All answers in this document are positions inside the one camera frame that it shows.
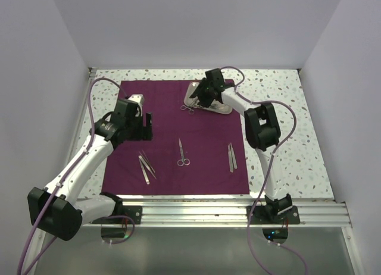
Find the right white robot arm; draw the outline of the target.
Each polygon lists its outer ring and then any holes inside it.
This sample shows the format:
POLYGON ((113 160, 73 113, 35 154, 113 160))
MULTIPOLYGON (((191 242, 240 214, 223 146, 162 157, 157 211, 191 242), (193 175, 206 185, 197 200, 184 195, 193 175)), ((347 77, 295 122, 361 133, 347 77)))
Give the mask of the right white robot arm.
POLYGON ((244 117, 246 140, 255 149, 264 174, 266 218, 272 223, 284 219, 286 210, 292 207, 292 200, 282 183, 280 164, 276 162, 275 151, 281 144, 281 130, 273 104, 269 101, 252 102, 233 84, 223 80, 213 83, 202 79, 188 98, 196 99, 196 104, 204 108, 218 101, 244 117), (266 152, 269 148, 273 149, 270 154, 266 152))

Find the thin steel forceps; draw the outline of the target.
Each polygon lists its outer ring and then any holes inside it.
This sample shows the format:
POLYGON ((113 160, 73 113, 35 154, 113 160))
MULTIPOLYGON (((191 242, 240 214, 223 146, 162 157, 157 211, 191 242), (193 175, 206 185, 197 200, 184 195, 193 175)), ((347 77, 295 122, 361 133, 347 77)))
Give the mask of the thin steel forceps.
POLYGON ((142 158, 144 159, 145 161, 145 166, 146 168, 149 170, 149 172, 152 174, 152 176, 156 179, 156 176, 155 176, 155 170, 153 169, 153 166, 151 165, 151 163, 149 162, 148 160, 148 157, 146 156, 146 153, 144 151, 142 151, 140 153, 140 155, 142 156, 142 158))

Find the steel scissors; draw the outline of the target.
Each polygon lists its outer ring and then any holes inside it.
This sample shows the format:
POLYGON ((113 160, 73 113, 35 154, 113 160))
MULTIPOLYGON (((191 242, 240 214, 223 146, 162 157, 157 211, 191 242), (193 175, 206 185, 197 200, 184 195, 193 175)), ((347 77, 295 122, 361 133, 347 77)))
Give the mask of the steel scissors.
POLYGON ((179 151, 180 151, 180 159, 177 161, 177 165, 179 167, 189 166, 191 162, 188 158, 185 157, 181 139, 179 139, 179 151))

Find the purple cloth wrap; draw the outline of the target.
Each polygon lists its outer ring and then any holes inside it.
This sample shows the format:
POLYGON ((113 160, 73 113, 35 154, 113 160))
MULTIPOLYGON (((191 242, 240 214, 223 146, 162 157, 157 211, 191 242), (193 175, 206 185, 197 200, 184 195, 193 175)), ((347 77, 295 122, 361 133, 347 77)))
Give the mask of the purple cloth wrap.
POLYGON ((241 118, 180 109, 187 80, 123 81, 128 95, 144 96, 143 110, 152 113, 153 138, 124 142, 108 158, 102 185, 116 195, 238 195, 249 193, 241 118), (179 167, 179 139, 189 166, 179 167), (145 183, 139 156, 144 151, 156 179, 145 166, 145 183))

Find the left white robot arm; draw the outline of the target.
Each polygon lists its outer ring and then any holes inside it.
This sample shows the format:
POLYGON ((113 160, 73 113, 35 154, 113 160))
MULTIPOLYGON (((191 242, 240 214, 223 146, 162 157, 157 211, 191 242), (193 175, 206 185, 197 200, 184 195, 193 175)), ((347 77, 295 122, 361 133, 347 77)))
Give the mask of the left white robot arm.
POLYGON ((144 97, 133 94, 118 99, 114 111, 94 122, 81 150, 43 189, 34 187, 27 196, 34 226, 64 241, 95 220, 117 223, 125 212, 121 198, 102 192, 79 201, 79 194, 99 165, 126 141, 152 140, 152 115, 144 114, 144 97))

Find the steel instrument tray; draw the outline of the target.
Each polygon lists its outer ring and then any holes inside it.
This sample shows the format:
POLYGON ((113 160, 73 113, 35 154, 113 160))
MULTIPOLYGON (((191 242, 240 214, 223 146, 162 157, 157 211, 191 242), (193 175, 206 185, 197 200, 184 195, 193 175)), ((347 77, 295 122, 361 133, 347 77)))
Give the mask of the steel instrument tray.
MULTIPOLYGON (((190 84, 187 88, 187 91, 185 93, 185 98, 184 98, 182 105, 184 105, 184 104, 189 105, 194 100, 196 100, 196 99, 198 100, 198 98, 191 98, 191 94, 193 94, 194 91, 196 91, 196 88, 198 87, 198 85, 199 85, 199 82, 190 82, 190 84)), ((203 107, 203 106, 199 105, 199 101, 198 101, 196 109, 210 111, 210 112, 214 112, 214 113, 218 113, 218 114, 224 114, 224 115, 228 115, 232 112, 231 107, 229 107, 228 105, 221 104, 218 101, 213 101, 209 107, 203 107)))

